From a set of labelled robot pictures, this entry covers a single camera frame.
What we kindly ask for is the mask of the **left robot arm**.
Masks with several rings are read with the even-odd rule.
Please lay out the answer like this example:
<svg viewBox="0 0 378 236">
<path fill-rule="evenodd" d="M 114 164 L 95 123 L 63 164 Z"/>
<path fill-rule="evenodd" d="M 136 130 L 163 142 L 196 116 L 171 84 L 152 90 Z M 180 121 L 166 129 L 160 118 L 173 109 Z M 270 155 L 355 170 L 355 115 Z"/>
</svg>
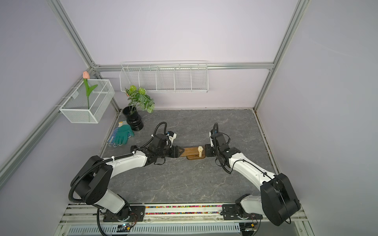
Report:
<svg viewBox="0 0 378 236">
<path fill-rule="evenodd" d="M 106 216 L 118 221 L 128 220 L 132 214 L 130 204 L 108 188 L 110 180 L 129 170 L 155 164 L 159 158 L 180 157 L 185 149 L 174 146 L 174 139 L 174 133 L 157 134 L 144 146 L 133 146 L 131 153 L 107 159 L 92 156 L 73 178 L 69 201 L 104 209 Z"/>
</svg>

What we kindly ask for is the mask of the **black thin band watch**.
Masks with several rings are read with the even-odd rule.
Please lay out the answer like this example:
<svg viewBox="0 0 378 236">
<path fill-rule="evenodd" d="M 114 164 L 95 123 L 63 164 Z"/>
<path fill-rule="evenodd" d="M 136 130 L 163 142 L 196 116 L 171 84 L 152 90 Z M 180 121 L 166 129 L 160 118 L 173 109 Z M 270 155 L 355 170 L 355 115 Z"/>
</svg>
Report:
<svg viewBox="0 0 378 236">
<path fill-rule="evenodd" d="M 131 152 L 135 153 L 136 151 L 138 151 L 138 147 L 136 145 L 132 145 L 131 146 Z"/>
</svg>

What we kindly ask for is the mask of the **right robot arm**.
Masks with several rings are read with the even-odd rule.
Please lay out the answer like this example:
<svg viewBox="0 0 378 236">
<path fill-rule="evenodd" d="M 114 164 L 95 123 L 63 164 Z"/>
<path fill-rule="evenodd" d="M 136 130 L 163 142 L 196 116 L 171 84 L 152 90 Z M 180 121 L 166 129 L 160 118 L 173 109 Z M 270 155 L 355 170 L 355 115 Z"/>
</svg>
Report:
<svg viewBox="0 0 378 236">
<path fill-rule="evenodd" d="M 227 135 L 210 131 L 210 153 L 219 166 L 228 173 L 236 171 L 260 190 L 260 196 L 245 194 L 235 201 L 238 214 L 265 215 L 276 226 L 280 226 L 301 209 L 301 204 L 289 178 L 283 174 L 270 172 L 249 160 L 239 149 L 229 146 Z"/>
</svg>

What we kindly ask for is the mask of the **brown wooden watch stand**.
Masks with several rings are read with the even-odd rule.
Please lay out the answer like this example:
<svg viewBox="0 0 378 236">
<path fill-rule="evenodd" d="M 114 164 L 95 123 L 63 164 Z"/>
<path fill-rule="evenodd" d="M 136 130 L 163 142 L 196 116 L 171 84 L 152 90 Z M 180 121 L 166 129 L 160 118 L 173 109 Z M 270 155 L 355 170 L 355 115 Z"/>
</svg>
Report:
<svg viewBox="0 0 378 236">
<path fill-rule="evenodd" d="M 204 159 L 206 157 L 206 150 L 203 148 L 202 157 L 198 156 L 198 147 L 186 147 L 184 148 L 185 152 L 181 155 L 181 157 L 186 157 L 187 160 L 199 160 Z"/>
</svg>

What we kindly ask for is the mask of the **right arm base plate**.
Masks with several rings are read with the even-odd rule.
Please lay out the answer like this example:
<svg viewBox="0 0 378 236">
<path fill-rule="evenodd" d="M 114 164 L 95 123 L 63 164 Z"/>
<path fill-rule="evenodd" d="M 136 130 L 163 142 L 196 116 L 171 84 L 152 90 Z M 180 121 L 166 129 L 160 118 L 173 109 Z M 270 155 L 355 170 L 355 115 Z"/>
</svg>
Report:
<svg viewBox="0 0 378 236">
<path fill-rule="evenodd" d="M 224 220 L 261 220 L 263 216 L 256 213 L 246 213 L 240 205 L 223 204 L 220 215 Z"/>
</svg>

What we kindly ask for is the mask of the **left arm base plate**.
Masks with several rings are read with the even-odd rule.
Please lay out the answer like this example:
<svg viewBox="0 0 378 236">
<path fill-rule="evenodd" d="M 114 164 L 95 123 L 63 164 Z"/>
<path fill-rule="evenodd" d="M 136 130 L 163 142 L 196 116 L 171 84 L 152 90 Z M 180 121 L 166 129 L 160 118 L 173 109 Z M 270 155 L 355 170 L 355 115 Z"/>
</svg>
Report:
<svg viewBox="0 0 378 236">
<path fill-rule="evenodd" d="M 118 213 L 107 210 L 103 222 L 141 222 L 145 216 L 144 205 L 126 206 Z"/>
</svg>

